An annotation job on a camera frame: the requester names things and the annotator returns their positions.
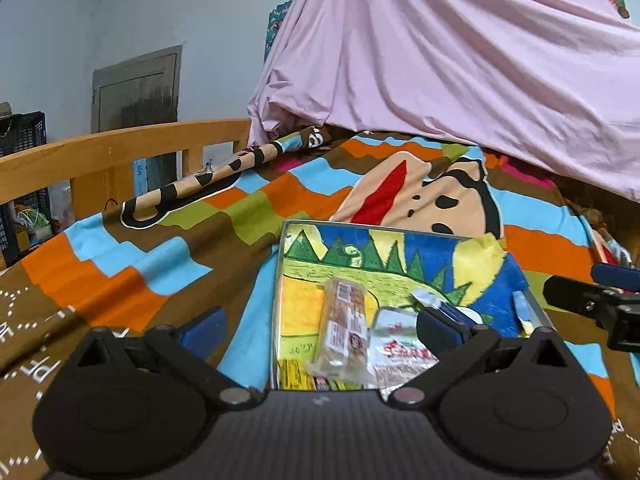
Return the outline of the colourful wall poster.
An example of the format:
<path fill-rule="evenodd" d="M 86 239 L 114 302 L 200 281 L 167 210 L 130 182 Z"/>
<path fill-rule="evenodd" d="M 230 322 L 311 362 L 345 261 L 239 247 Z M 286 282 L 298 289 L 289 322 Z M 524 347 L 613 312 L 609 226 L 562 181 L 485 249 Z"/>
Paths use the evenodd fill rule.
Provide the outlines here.
<path fill-rule="evenodd" d="M 288 14 L 288 10 L 292 6 L 293 1 L 288 0 L 284 3 L 279 3 L 274 9 L 272 9 L 268 16 L 268 26 L 266 32 L 264 60 L 268 58 L 274 40 L 276 40 L 277 34 Z"/>

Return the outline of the colourful cartoon blanket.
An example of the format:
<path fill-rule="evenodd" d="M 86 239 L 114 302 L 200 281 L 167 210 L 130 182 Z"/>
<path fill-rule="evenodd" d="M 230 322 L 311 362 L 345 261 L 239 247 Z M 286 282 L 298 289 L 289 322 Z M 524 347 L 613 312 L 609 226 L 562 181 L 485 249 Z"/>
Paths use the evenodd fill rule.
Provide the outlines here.
<path fill-rule="evenodd" d="M 80 220 L 3 274 L 2 477 L 47 474 L 32 413 L 95 327 L 134 337 L 221 307 L 227 336 L 206 361 L 265 388 L 288 220 L 491 234 L 535 295 L 552 275 L 588 281 L 607 235 L 639 248 L 636 202 L 489 148 L 397 132 L 292 133 Z"/>

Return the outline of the white red snack packet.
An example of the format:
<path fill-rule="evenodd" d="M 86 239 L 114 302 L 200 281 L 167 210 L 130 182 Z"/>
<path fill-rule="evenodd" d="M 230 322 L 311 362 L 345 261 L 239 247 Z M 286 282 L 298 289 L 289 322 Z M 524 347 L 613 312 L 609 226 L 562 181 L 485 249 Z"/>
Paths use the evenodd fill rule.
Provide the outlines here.
<path fill-rule="evenodd" d="M 416 334 L 416 312 L 378 309 L 369 330 L 368 367 L 384 400 L 437 363 Z"/>

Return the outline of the black plastic crate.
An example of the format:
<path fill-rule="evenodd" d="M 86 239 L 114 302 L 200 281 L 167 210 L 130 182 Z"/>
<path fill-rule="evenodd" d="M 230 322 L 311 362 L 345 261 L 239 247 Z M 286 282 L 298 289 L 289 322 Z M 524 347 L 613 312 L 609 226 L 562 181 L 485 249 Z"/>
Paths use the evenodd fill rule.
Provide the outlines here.
<path fill-rule="evenodd" d="M 51 226 L 51 204 L 43 171 L 35 166 L 47 145 L 43 112 L 12 114 L 1 118 L 1 258 L 7 266 L 20 260 L 30 244 L 18 242 L 16 206 L 35 211 L 35 228 Z"/>

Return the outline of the grey wooden door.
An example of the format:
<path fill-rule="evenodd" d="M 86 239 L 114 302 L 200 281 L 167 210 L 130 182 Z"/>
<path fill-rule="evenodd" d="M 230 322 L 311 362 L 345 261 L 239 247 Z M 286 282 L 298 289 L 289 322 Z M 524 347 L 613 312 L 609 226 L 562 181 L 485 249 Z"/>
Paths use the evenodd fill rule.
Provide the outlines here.
<path fill-rule="evenodd" d="M 93 133 L 164 124 L 178 119 L 182 47 L 175 46 L 95 70 L 92 75 Z M 115 172 L 134 195 L 175 180 L 174 154 L 139 158 Z"/>

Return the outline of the wooden bed rail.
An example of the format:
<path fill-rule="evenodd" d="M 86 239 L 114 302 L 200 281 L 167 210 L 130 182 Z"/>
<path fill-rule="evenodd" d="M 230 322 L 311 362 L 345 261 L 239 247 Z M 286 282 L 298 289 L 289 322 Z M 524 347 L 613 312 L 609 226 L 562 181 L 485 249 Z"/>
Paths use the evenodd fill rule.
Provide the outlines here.
<path fill-rule="evenodd" d="M 35 166 L 44 183 L 63 180 L 72 185 L 74 213 L 78 218 L 101 211 L 110 198 L 134 196 L 132 185 L 114 171 L 139 158 L 180 152 L 182 168 L 190 174 L 203 167 L 203 148 L 231 142 L 244 148 L 250 122 L 247 119 L 214 119 L 206 122 L 168 122 L 132 127 L 47 144 Z"/>

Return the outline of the brown biscuit packet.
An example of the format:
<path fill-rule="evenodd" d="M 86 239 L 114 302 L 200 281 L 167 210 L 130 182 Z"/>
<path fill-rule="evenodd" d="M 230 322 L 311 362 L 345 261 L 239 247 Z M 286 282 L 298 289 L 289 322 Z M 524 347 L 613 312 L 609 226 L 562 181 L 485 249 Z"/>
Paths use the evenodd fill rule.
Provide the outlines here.
<path fill-rule="evenodd" d="M 330 278 L 323 286 L 323 306 L 311 376 L 358 385 L 374 382 L 369 370 L 367 291 L 361 285 Z"/>

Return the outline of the pink draped bed sheet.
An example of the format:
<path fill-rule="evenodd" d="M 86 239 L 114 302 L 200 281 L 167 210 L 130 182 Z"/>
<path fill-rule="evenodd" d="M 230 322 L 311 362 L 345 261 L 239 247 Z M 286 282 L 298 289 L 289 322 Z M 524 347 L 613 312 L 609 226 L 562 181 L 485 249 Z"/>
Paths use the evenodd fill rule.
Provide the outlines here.
<path fill-rule="evenodd" d="M 248 114 L 254 143 L 424 134 L 636 200 L 639 31 L 608 0 L 294 0 Z"/>

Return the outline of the colourful painted tray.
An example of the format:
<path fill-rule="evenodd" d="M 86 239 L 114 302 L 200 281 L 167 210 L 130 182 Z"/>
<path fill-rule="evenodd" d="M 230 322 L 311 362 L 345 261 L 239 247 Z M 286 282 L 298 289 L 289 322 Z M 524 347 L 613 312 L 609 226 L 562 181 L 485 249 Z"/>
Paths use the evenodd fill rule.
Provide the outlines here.
<path fill-rule="evenodd" d="M 380 226 L 288 220 L 282 230 L 274 292 L 270 385 L 341 389 L 308 375 L 323 306 L 323 286 L 344 278 L 367 291 L 366 317 L 381 308 L 418 312 L 424 290 L 507 337 L 524 336 L 512 294 L 524 292 L 535 328 L 551 321 L 503 243 L 491 234 L 458 237 Z"/>

